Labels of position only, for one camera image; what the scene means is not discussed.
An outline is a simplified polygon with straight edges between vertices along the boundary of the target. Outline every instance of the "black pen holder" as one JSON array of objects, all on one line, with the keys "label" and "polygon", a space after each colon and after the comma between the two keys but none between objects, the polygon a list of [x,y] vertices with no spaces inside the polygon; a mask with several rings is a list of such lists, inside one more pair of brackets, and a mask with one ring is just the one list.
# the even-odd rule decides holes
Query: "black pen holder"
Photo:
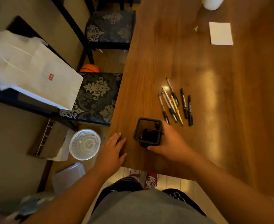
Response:
[{"label": "black pen holder", "polygon": [[150,145],[157,146],[161,142],[162,122],[157,119],[139,118],[134,132],[134,140],[147,148]]}]

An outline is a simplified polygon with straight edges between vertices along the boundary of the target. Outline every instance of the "red sneaker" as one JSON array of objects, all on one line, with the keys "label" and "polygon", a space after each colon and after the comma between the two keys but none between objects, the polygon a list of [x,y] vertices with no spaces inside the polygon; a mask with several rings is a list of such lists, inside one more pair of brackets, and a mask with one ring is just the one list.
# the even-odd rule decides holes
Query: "red sneaker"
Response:
[{"label": "red sneaker", "polygon": [[140,180],[140,175],[141,175],[140,170],[134,170],[134,169],[130,168],[129,177],[135,178],[137,181],[139,181]]},{"label": "red sneaker", "polygon": [[144,189],[155,189],[157,188],[158,175],[155,173],[147,173],[144,183]]}]

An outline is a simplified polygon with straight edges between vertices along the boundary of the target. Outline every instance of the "white sticky note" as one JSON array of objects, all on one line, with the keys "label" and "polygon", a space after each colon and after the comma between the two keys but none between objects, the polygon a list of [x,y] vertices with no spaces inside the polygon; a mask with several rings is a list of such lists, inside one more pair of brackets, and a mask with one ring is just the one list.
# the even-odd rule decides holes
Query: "white sticky note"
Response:
[{"label": "white sticky note", "polygon": [[230,23],[210,22],[210,36],[212,45],[229,45],[232,46],[231,26]]}]

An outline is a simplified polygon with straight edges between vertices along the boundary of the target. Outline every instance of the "beige wall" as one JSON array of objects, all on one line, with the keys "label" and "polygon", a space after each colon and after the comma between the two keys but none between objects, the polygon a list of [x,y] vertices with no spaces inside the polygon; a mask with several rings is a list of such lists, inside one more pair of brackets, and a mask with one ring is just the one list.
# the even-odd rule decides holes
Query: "beige wall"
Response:
[{"label": "beige wall", "polygon": [[[82,30],[89,18],[84,0],[65,0]],[[51,0],[0,0],[0,30],[21,16],[74,69],[83,47]],[[26,155],[45,117],[0,103],[0,204],[36,192],[45,160]]]}]

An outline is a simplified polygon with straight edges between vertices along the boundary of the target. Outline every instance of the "left hand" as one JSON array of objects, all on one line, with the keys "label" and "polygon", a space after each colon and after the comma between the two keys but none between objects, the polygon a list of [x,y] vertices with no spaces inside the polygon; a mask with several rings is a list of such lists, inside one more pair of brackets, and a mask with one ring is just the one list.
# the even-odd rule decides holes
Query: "left hand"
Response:
[{"label": "left hand", "polygon": [[94,168],[107,179],[118,171],[127,156],[125,153],[119,157],[119,152],[126,142],[126,139],[122,139],[117,143],[120,136],[121,133],[118,133],[110,137],[100,149],[95,161]]}]

